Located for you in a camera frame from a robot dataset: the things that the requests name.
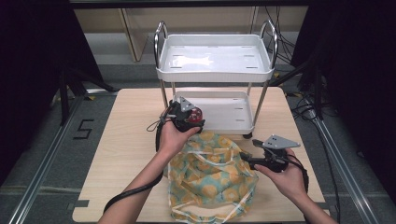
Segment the floral fabric bag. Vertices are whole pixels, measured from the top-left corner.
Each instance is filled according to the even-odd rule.
[[[258,177],[230,139],[202,132],[168,165],[171,216],[186,223],[222,223],[244,215]]]

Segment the caster wheel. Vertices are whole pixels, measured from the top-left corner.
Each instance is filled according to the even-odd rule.
[[[243,134],[245,139],[250,139],[251,137],[253,137],[253,133],[248,133],[248,134]]]

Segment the human arm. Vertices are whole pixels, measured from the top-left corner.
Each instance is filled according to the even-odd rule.
[[[286,149],[291,161],[297,162],[293,157],[294,152]],[[274,173],[265,166],[256,164],[255,169],[268,176],[279,189],[279,191],[289,198],[313,224],[317,223],[336,223],[326,214],[312,199],[307,195],[304,187],[302,171],[299,167],[290,163],[288,168],[282,173]]]
[[[157,178],[167,163],[183,148],[189,137],[199,130],[200,128],[192,128],[181,133],[172,122],[165,122],[158,152],[124,191],[145,186]],[[135,223],[149,193],[150,189],[117,201],[105,211],[98,223]]]

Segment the red gripper component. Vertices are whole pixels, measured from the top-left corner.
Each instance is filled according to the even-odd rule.
[[[195,123],[195,122],[201,121],[202,118],[203,118],[203,116],[202,116],[202,110],[201,110],[200,108],[198,108],[198,107],[195,107],[195,108],[192,110],[192,113],[191,113],[191,115],[189,116],[188,121],[191,122],[191,123]]]

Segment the aluminum rail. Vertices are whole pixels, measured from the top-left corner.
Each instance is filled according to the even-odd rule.
[[[316,117],[316,114],[313,110],[310,110],[310,114],[312,118]],[[326,141],[327,147],[329,149],[329,156],[332,158],[335,167],[343,179],[346,189],[348,190],[350,197],[352,198],[359,214],[361,215],[361,219],[365,224],[379,224],[373,207],[370,205],[370,202],[364,195],[361,186],[358,184],[358,181],[355,179],[349,167],[347,166],[347,163],[334,140],[332,139],[326,124],[321,119],[314,119],[314,122],[318,125],[318,128],[323,135],[324,140]]]
[[[24,192],[19,204],[17,205],[14,213],[12,214],[11,219],[9,220],[9,224],[21,224],[26,219],[30,208],[32,207],[33,202],[35,201],[35,197],[40,189],[40,186],[45,179],[52,162],[60,148],[64,136],[70,127],[70,123],[76,111],[78,110],[79,106],[81,105],[84,96],[79,96],[75,98],[75,101],[70,108],[70,116],[65,121],[64,125],[56,133],[47,154],[45,155],[43,161],[41,162],[40,166],[38,167],[35,176],[33,177],[32,181],[30,182],[28,188]]]

